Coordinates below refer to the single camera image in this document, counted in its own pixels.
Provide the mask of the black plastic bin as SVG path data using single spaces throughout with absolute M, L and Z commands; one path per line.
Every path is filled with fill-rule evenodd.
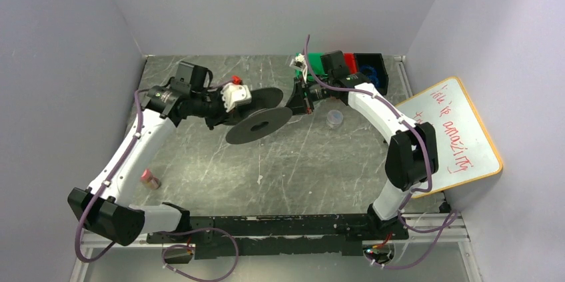
M 354 53 L 358 72 L 369 78 L 382 95 L 388 93 L 389 76 L 381 53 Z

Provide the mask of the clear round plastic container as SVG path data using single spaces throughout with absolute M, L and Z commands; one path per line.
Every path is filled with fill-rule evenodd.
M 326 115 L 326 125 L 330 129 L 336 129 L 340 127 L 343 123 L 344 115 L 341 111 L 332 109 Z

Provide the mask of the whiteboard with wooden frame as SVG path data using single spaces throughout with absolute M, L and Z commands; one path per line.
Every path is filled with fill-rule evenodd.
M 396 107 L 416 122 L 429 122 L 436 132 L 439 168 L 431 191 L 415 193 L 414 199 L 503 170 L 501 156 L 459 78 L 449 77 Z

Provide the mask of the green plastic bin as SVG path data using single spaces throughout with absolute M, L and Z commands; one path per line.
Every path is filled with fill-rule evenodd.
M 295 53 L 295 58 L 298 57 L 299 55 L 300 55 L 300 53 Z M 321 58 L 320 58 L 321 55 L 322 55 L 322 53 L 309 53 L 308 54 L 310 64 L 312 65 L 312 68 L 314 69 L 314 73 L 320 79 L 326 77 L 326 73 L 324 72 L 324 68 L 322 66 L 322 61 L 321 61 Z M 301 73 L 300 70 L 298 70 L 298 71 L 295 72 L 295 75 L 296 75 L 296 77 L 300 77 L 302 75 L 302 73 Z M 310 73 L 307 76 L 307 81 L 314 81 L 314 79 L 313 79 L 313 77 L 311 76 Z

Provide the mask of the black cable spool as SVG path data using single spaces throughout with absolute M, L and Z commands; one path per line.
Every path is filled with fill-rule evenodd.
M 276 87 L 252 90 L 251 102 L 236 108 L 232 119 L 235 124 L 225 137 L 227 143 L 249 143 L 283 127 L 292 117 L 291 109 L 279 105 L 283 95 Z

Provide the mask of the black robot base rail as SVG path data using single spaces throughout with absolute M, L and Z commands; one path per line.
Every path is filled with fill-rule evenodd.
M 150 233 L 146 241 L 194 245 L 196 259 L 216 259 L 234 255 L 235 247 L 241 256 L 361 256 L 373 245 L 408 237 L 407 229 L 397 220 L 381 221 L 366 213 L 346 213 L 191 217 L 176 235 Z

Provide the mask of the pink capped small bottle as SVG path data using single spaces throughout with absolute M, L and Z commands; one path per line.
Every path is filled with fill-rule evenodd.
M 149 169 L 143 171 L 140 182 L 150 190 L 157 190 L 161 186 L 161 181 Z

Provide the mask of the red plastic bin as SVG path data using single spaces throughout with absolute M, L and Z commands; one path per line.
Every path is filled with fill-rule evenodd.
M 349 68 L 350 73 L 356 73 L 358 71 L 356 60 L 353 53 L 345 53 L 344 60 Z

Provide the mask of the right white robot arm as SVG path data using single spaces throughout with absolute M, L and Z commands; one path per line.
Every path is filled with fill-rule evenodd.
M 294 115 L 310 114 L 314 102 L 334 97 L 359 112 L 388 145 L 386 183 L 368 207 L 368 218 L 378 228 L 398 220 L 413 193 L 432 189 L 438 171 L 436 132 L 429 122 L 411 119 L 380 93 L 369 77 L 351 73 L 341 51 L 321 57 L 324 77 L 319 77 L 305 52 L 295 55 L 290 66 L 300 73 L 286 106 Z

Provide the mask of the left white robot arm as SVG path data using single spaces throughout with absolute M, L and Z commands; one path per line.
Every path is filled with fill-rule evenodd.
M 115 244 L 130 245 L 145 233 L 190 235 L 191 214 L 171 203 L 134 206 L 132 196 L 149 163 L 167 138 L 187 117 L 200 117 L 209 129 L 235 119 L 253 95 L 233 76 L 212 85 L 210 69 L 181 61 L 174 76 L 163 85 L 134 92 L 137 120 L 103 170 L 85 188 L 74 188 L 67 202 L 79 223 L 75 230 L 75 252 L 81 252 L 86 231 Z

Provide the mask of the aluminium extrusion frame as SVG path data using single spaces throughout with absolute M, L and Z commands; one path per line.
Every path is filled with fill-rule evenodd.
M 423 213 L 408 214 L 405 215 L 403 219 L 404 221 L 400 222 L 400 224 L 407 229 L 409 234 L 408 239 L 391 242 L 385 241 L 364 250 L 362 255 L 373 265 L 392 267 L 394 261 L 400 259 L 400 252 L 396 250 L 396 245 L 398 244 L 400 244 L 403 249 L 406 249 L 407 245 L 410 243 L 429 243 L 436 245 L 438 242 L 467 243 L 470 240 L 461 216 L 448 213 Z M 133 242 L 130 243 L 130 247 L 160 247 L 163 249 L 165 263 L 168 266 L 174 263 L 188 263 L 190 260 L 196 259 L 194 245 L 149 244 L 146 241 L 148 234 L 142 234 L 136 237 Z M 234 250 L 236 251 L 235 255 L 242 257 L 237 253 L 237 247 L 235 247 Z

